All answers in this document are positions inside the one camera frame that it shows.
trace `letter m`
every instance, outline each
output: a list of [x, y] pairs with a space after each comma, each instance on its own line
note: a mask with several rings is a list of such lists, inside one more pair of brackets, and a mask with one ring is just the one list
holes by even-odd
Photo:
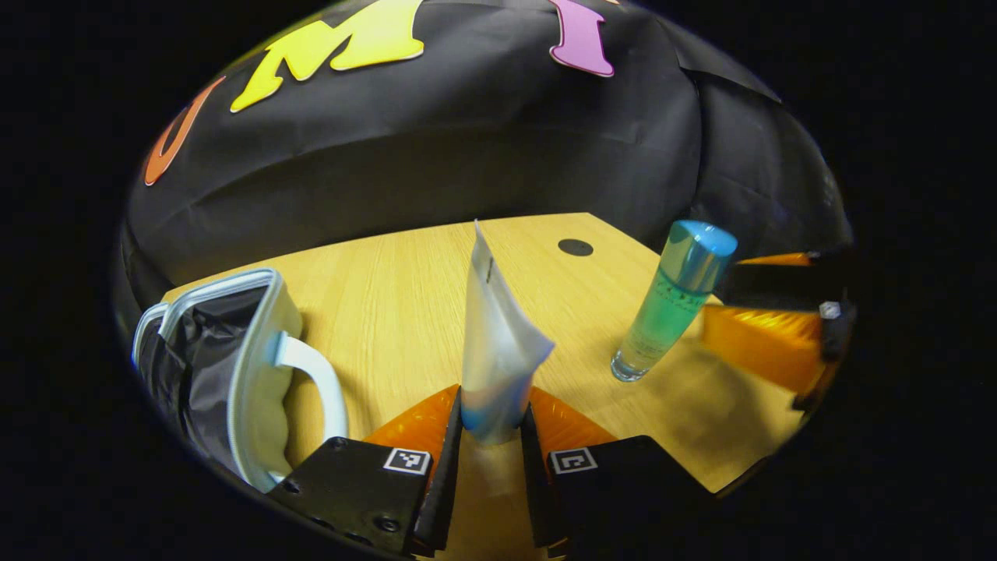
[[336, 27], [316, 21], [296, 29], [266, 48], [245, 90], [232, 102], [238, 113], [273, 95], [283, 82], [277, 76], [281, 61], [299, 82], [311, 78], [325, 59], [344, 41], [346, 49], [329, 66], [350, 70], [385, 62], [413, 59], [423, 54], [423, 42], [412, 37], [416, 10], [422, 0], [377, 0]]

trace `perfume bottle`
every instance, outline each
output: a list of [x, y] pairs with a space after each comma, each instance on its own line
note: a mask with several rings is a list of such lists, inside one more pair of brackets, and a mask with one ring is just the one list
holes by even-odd
[[703, 307], [738, 241], [697, 221], [678, 221], [668, 233], [651, 288], [609, 363], [622, 381], [636, 381], [661, 360]]

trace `wooden table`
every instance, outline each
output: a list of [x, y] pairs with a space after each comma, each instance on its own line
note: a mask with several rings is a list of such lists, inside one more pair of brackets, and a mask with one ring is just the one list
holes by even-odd
[[[644, 379], [609, 371], [659, 256], [589, 214], [482, 221], [496, 263], [526, 315], [555, 343], [534, 384], [620, 438], [648, 434], [718, 491], [800, 426], [792, 394], [739, 371], [696, 340], [700, 315]], [[562, 252], [566, 238], [594, 247]], [[304, 318], [302, 339], [339, 375], [350, 437], [363, 439], [430, 394], [461, 381], [473, 223], [352, 240], [246, 265], [171, 290], [272, 267]], [[295, 372], [285, 398], [288, 461], [321, 444], [311, 380]], [[491, 448], [465, 435], [454, 519], [438, 559], [543, 559], [531, 542], [518, 438]]]

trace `blue bottle cap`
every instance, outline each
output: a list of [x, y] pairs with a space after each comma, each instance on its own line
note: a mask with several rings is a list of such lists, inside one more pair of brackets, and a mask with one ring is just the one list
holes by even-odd
[[679, 288], [710, 292], [737, 247], [736, 238], [712, 224], [678, 221], [661, 252], [661, 271]]

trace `pink letter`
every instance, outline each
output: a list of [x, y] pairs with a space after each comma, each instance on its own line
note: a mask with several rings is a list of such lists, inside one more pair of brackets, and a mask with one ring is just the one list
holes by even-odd
[[606, 78], [613, 75], [613, 66], [602, 54], [599, 24], [605, 21], [597, 12], [571, 0], [549, 0], [557, 7], [561, 42], [550, 47], [550, 56], [564, 66], [591, 72]]

